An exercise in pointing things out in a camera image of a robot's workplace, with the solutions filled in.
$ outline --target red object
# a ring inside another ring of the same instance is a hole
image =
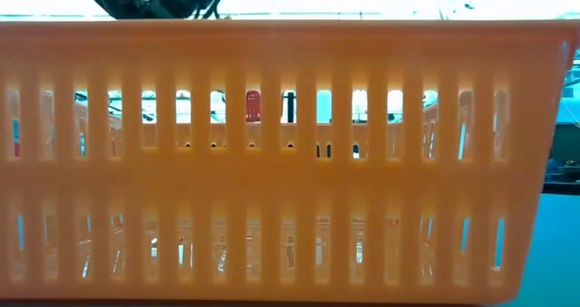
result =
[[[260,121],[260,92],[248,91],[246,93],[246,122]]]

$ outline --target plastic basket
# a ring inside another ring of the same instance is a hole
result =
[[[0,297],[513,298],[577,29],[0,24]],[[280,121],[286,90],[294,123]],[[355,123],[354,90],[368,98]]]

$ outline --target teal surface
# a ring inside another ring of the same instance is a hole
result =
[[[541,196],[521,291],[502,306],[580,306],[580,196]]]

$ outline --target blue surface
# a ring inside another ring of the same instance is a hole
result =
[[[502,306],[580,306],[580,197],[542,195],[524,281]]]

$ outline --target vertical slot opening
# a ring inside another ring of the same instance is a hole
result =
[[[115,208],[111,212],[111,278],[122,280],[125,277],[125,232],[123,226],[123,214]]]
[[[191,93],[187,90],[175,92],[175,123],[178,147],[190,148],[191,139]]]
[[[459,239],[459,247],[456,246],[453,249],[455,261],[453,264],[453,282],[456,285],[467,285],[469,282],[469,226],[470,219],[468,217],[459,216],[457,218],[456,227],[459,233],[456,238]]]
[[[469,219],[463,219],[463,231],[461,231],[461,252],[465,254],[469,243]]]
[[[156,148],[157,139],[157,96],[155,91],[146,90],[141,94],[141,121],[143,131],[143,147]]]
[[[257,282],[262,273],[262,227],[257,207],[248,209],[246,221],[246,278]]]
[[[494,159],[505,160],[508,158],[508,93],[497,91],[494,97],[493,112],[493,148]]]
[[[17,89],[9,89],[7,91],[8,98],[8,119],[10,124],[10,145],[8,145],[8,157],[20,157],[20,91]]]
[[[15,200],[11,200],[9,206],[10,278],[13,282],[21,282],[26,274],[23,207],[21,201]]]
[[[314,277],[317,283],[330,281],[330,215],[319,214],[316,218],[316,247]]]
[[[122,112],[121,91],[109,91],[109,156],[120,157],[122,154]]]
[[[52,89],[43,91],[40,113],[41,127],[43,129],[43,136],[41,138],[43,142],[43,158],[52,159],[54,158],[56,148],[54,145],[54,92]]]
[[[152,212],[145,215],[145,279],[147,281],[158,281],[160,276],[160,221],[159,216]]]
[[[281,92],[281,117],[280,123],[282,124],[282,134],[280,136],[282,147],[290,148],[289,145],[296,143],[296,122],[297,122],[297,99],[296,91],[294,90],[284,90]]]
[[[280,276],[283,283],[294,283],[296,280],[295,206],[284,203],[282,211]]]
[[[316,93],[316,123],[331,124],[333,122],[333,93],[320,90]]]
[[[296,108],[296,91],[282,91],[282,116],[280,117],[280,123],[296,123],[298,116],[296,113]]]
[[[58,278],[58,227],[56,224],[56,204],[43,203],[44,232],[44,279],[54,281]]]
[[[501,285],[504,282],[504,273],[502,272],[502,266],[504,263],[504,245],[505,243],[505,230],[506,222],[503,218],[497,219],[494,222],[495,234],[494,234],[494,249],[493,249],[493,264],[489,269],[489,280],[490,284],[494,286]]]
[[[79,268],[77,274],[81,279],[92,279],[92,219],[86,205],[77,205],[76,207],[76,235],[78,238],[77,252],[79,259],[77,263]]]
[[[499,271],[501,270],[501,265],[503,263],[503,255],[504,255],[504,230],[505,230],[506,222],[503,218],[498,220],[497,227],[498,230],[496,232],[496,249],[493,259],[493,266],[494,270]]]
[[[357,159],[357,158],[361,158],[361,153],[359,150],[359,145],[358,144],[354,144],[353,145],[353,158]]]
[[[178,236],[178,278],[188,281],[193,276],[193,226],[188,206],[179,209],[177,236]]]
[[[369,109],[366,90],[353,91],[353,124],[367,123]]]
[[[364,238],[364,216],[354,215],[351,218],[351,235],[350,235],[350,282],[363,284],[364,282],[364,264],[363,264],[363,247]]]
[[[424,216],[420,222],[420,280],[424,284],[433,283],[433,266],[435,264],[435,249],[433,246],[433,218]]]
[[[74,92],[74,131],[75,131],[75,155],[77,158],[83,158],[86,154],[84,139],[87,135],[89,119],[89,95],[87,91]]]
[[[366,158],[359,144],[367,141],[366,123],[369,119],[368,96],[366,90],[353,91],[353,158]]]
[[[389,90],[387,93],[387,157],[402,157],[403,92]]]
[[[393,213],[387,213],[384,221],[384,280],[389,285],[395,285],[399,282],[401,267],[401,221],[399,215]]]
[[[259,148],[262,142],[262,111],[260,99],[259,89],[246,91],[246,140],[247,145],[254,144],[254,148]]]
[[[427,125],[423,133],[423,159],[435,159],[435,140],[439,123],[438,92],[426,90],[423,92],[423,125]]]
[[[227,260],[227,231],[225,209],[214,209],[212,238],[213,238],[213,272],[214,281],[223,282],[226,280],[226,260]]]
[[[459,152],[458,158],[472,159],[472,144],[470,132],[473,127],[473,95],[472,91],[459,92]]]
[[[209,94],[209,122],[211,123],[210,138],[212,148],[221,148],[226,138],[226,92],[213,90]]]
[[[333,94],[328,90],[320,90],[316,93],[316,137],[325,145],[325,154],[321,158],[331,157],[332,122]]]

